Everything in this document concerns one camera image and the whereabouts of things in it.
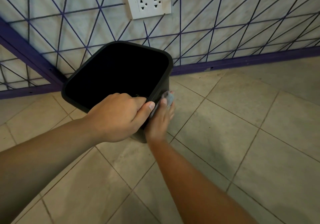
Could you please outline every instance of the electrical outlet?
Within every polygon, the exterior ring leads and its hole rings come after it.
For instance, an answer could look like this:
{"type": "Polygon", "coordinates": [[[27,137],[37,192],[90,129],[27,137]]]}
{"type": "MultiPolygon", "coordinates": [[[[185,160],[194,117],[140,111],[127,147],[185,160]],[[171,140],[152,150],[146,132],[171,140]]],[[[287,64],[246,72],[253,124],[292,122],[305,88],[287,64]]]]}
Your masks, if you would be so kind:
{"type": "Polygon", "coordinates": [[[133,19],[171,13],[171,0],[128,0],[133,19]]]}

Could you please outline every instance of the gray cloth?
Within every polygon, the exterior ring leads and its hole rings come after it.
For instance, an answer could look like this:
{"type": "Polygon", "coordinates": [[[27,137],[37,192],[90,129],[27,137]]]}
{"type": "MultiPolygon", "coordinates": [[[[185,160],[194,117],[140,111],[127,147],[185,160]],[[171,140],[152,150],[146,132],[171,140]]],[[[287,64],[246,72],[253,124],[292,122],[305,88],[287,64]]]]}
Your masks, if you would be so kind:
{"type": "Polygon", "coordinates": [[[169,91],[166,91],[162,94],[161,96],[161,99],[158,101],[158,103],[156,104],[156,106],[154,107],[153,111],[151,112],[150,114],[150,118],[153,117],[153,114],[155,113],[155,111],[157,110],[158,108],[158,105],[160,104],[160,101],[163,99],[163,98],[166,98],[167,99],[167,108],[169,108],[172,104],[172,102],[174,101],[174,95],[172,93],[170,93],[169,91]]]}

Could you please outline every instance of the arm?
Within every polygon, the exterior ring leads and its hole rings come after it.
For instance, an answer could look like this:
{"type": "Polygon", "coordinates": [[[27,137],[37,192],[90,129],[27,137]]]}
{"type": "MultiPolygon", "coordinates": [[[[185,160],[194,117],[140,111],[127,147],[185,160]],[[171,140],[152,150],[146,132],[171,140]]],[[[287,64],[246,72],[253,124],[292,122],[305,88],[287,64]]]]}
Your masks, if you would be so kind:
{"type": "Polygon", "coordinates": [[[0,153],[0,220],[11,223],[66,166],[104,141],[121,141],[145,122],[154,102],[113,94],[82,119],[0,153]]]}
{"type": "Polygon", "coordinates": [[[162,100],[146,127],[146,139],[183,222],[256,223],[241,206],[168,144],[166,131],[173,112],[174,109],[166,109],[166,100],[162,100]]]}

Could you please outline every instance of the black trash can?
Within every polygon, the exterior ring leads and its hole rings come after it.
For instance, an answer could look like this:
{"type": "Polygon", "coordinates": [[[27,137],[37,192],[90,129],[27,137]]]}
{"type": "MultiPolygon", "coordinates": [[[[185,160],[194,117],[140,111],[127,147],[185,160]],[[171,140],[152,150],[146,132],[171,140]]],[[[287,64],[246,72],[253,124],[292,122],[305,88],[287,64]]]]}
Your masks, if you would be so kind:
{"type": "MultiPolygon", "coordinates": [[[[146,97],[157,103],[169,90],[173,60],[169,53],[126,41],[100,48],[66,81],[62,97],[85,113],[113,93],[146,97]]],[[[134,137],[145,142],[145,122],[134,137]]]]}

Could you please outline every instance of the tile floor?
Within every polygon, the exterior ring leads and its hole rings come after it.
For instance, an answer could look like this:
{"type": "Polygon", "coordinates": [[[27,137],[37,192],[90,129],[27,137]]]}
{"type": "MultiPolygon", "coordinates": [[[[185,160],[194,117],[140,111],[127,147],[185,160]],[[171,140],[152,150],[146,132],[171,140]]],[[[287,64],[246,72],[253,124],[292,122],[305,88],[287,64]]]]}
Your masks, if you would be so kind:
{"type": "MultiPolygon", "coordinates": [[[[309,58],[171,77],[168,140],[259,223],[319,223],[319,73],[309,58]]],[[[59,93],[2,100],[0,150],[84,115],[59,93]]],[[[148,146],[127,139],[82,154],[13,223],[182,221],[148,146]]]]}

